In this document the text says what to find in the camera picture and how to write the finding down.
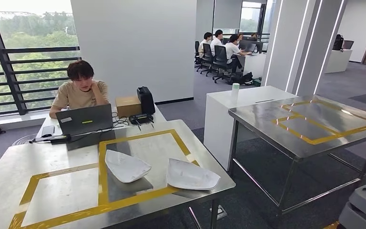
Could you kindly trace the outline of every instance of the beige t-shirt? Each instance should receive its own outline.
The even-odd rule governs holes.
[[[107,98],[107,84],[103,81],[94,81],[103,95],[104,99],[108,102]],[[52,105],[61,108],[77,109],[88,106],[96,105],[96,98],[94,97],[93,91],[90,89],[87,92],[81,91],[72,81],[63,83],[57,92],[57,96],[52,102]]]

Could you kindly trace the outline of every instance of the black backpack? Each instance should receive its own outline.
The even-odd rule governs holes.
[[[230,80],[227,80],[227,84],[233,84],[233,83],[238,83],[240,85],[252,85],[252,77],[253,74],[252,72],[246,74],[246,75],[237,75],[237,74],[233,74],[231,76]]]
[[[333,50],[338,50],[343,52],[343,36],[338,34],[336,35],[335,43],[333,44]]]

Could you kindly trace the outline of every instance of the cardboard box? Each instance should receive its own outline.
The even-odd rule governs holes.
[[[137,96],[116,98],[116,108],[118,117],[130,117],[142,113],[141,102]]]

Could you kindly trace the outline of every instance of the young man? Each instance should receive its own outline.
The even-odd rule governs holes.
[[[214,39],[213,41],[211,42],[211,52],[213,53],[213,56],[215,56],[215,46],[216,45],[220,45],[222,46],[222,43],[221,43],[221,39],[223,38],[223,33],[222,33],[222,30],[217,30],[215,31],[215,34],[214,34]]]
[[[241,56],[252,54],[252,52],[244,52],[239,50],[237,46],[238,42],[239,42],[239,36],[234,34],[229,38],[229,43],[225,45],[226,58],[228,59],[226,63],[228,64],[228,66],[232,67],[232,73],[236,72],[236,67],[238,67],[239,69],[242,68],[242,65],[239,62],[238,57],[234,54],[239,54]]]
[[[204,47],[203,44],[204,43],[208,43],[211,40],[211,37],[213,36],[212,33],[210,32],[206,32],[204,34],[204,40],[200,43],[200,46],[198,46],[198,53],[200,54],[200,58],[202,58],[204,56]]]
[[[83,60],[70,63],[67,69],[70,82],[59,89],[50,109],[50,117],[67,106],[70,109],[108,104],[107,85],[103,81],[92,80],[94,72],[91,65]]]

